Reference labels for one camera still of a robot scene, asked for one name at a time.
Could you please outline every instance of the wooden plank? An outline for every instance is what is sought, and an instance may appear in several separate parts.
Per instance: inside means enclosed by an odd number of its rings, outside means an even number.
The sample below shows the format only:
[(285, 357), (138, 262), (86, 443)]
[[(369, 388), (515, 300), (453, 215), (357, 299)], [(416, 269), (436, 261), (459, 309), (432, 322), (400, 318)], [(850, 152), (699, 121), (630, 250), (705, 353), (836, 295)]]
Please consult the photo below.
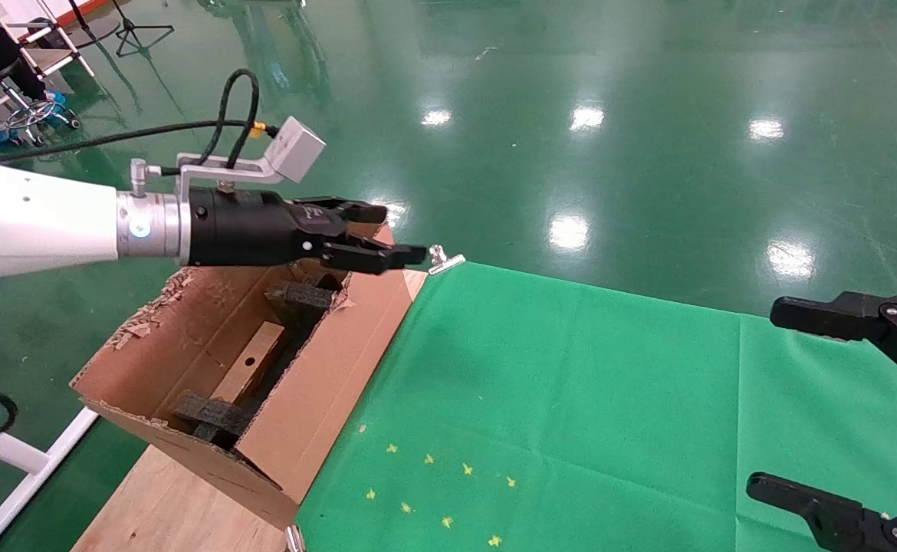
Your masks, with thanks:
[(262, 324), (210, 398), (237, 404), (239, 399), (253, 391), (265, 370), (274, 362), (274, 353), (285, 341), (283, 327), (271, 322)]
[(283, 552), (281, 531), (149, 447), (71, 552)]

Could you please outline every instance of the white frame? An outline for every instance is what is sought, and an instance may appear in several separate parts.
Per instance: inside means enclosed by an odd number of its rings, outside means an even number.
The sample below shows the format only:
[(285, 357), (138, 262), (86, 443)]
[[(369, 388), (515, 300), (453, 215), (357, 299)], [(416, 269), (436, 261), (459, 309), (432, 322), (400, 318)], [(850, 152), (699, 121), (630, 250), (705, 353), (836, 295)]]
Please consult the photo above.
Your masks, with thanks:
[(84, 437), (84, 433), (87, 433), (96, 419), (94, 411), (88, 408), (82, 409), (46, 452), (8, 433), (0, 433), (0, 461), (14, 465), (27, 474), (0, 506), (0, 535), (6, 531), (36, 492), (39, 492), (43, 483), (53, 475), (60, 462), (70, 454), (74, 445)]

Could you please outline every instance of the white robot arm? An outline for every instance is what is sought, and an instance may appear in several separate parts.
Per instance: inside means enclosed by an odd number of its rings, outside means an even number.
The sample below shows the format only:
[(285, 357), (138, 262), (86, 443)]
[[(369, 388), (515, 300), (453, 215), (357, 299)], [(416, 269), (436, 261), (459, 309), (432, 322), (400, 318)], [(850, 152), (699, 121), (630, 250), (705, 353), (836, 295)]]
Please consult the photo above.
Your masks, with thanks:
[[(323, 265), (379, 274), (424, 262), (420, 245), (347, 234), (350, 222), (383, 222), (382, 206), (343, 199), (284, 200), (235, 182), (298, 182), (325, 143), (294, 118), (263, 157), (227, 160), (179, 154), (174, 193), (145, 191), (159, 167), (132, 161), (132, 191), (0, 166), (0, 277), (91, 262), (176, 258), (182, 265), (267, 266), (319, 258)], [(218, 188), (191, 186), (216, 179)]]

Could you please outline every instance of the cardboard debris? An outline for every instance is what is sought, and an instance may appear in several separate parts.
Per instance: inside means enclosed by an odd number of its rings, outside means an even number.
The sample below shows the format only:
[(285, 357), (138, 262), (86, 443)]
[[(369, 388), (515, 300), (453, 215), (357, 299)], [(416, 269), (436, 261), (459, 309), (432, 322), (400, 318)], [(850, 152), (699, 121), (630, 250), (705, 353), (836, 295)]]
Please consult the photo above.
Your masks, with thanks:
[(190, 276), (188, 268), (183, 268), (169, 276), (159, 296), (155, 297), (145, 307), (141, 307), (132, 317), (129, 317), (125, 323), (120, 325), (114, 335), (108, 339), (108, 345), (113, 346), (115, 350), (119, 350), (125, 347), (126, 343), (132, 339), (132, 336), (143, 338), (150, 335), (152, 328), (158, 328), (162, 325), (162, 321), (158, 319), (159, 311), (181, 300), (182, 289), (192, 283), (192, 281), (193, 278)]
[(333, 295), (333, 303), (330, 305), (330, 312), (339, 311), (341, 308), (355, 307), (353, 301), (350, 300), (350, 293), (342, 290)]

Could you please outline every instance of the yellow connector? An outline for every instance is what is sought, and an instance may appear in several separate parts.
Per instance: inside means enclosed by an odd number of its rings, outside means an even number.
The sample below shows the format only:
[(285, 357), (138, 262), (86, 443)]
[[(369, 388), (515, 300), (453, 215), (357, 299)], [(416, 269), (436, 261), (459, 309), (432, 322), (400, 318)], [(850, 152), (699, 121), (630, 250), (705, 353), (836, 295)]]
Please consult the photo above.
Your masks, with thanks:
[(250, 136), (251, 137), (261, 137), (261, 135), (263, 135), (263, 133), (265, 133), (265, 130), (267, 128), (268, 128), (268, 126), (265, 125), (265, 123), (259, 123), (259, 122), (255, 121), (255, 126), (253, 126), (251, 128)]

